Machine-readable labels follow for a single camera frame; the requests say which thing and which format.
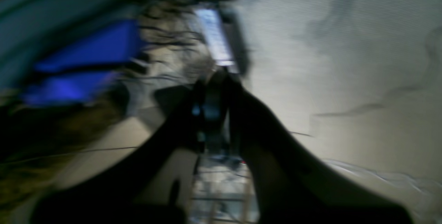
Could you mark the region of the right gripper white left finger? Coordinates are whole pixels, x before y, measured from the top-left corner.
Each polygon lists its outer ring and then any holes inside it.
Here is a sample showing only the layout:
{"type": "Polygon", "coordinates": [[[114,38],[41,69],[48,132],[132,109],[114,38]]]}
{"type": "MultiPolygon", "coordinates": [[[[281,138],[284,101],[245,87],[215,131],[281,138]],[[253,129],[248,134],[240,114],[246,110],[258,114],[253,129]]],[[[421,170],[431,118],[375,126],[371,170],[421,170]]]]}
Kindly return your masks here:
{"type": "Polygon", "coordinates": [[[106,171],[38,202],[32,224],[184,224],[203,144],[204,86],[179,96],[166,121],[137,150],[106,171]]]}

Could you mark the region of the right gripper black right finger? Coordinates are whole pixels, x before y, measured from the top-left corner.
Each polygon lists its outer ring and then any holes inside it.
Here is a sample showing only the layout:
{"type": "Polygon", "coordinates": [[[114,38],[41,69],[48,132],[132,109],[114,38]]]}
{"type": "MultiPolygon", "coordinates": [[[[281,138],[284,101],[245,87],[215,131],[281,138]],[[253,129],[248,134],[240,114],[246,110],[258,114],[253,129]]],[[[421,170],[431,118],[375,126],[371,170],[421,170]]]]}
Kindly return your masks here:
{"type": "Polygon", "coordinates": [[[412,224],[408,211],[340,175],[297,141],[273,112],[226,74],[232,149],[248,165],[259,224],[412,224]]]}

